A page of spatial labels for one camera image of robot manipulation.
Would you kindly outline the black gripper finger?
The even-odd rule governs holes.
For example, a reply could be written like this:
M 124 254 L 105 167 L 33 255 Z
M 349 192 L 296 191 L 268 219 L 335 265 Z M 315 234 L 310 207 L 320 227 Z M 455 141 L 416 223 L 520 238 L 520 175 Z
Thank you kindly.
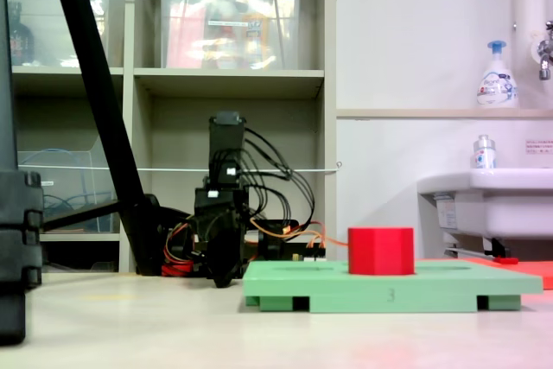
M 220 236 L 207 243 L 207 267 L 216 287 L 224 286 L 224 245 Z
M 237 277 L 241 277 L 241 237 L 232 236 L 225 250 L 222 286 L 228 287 Z

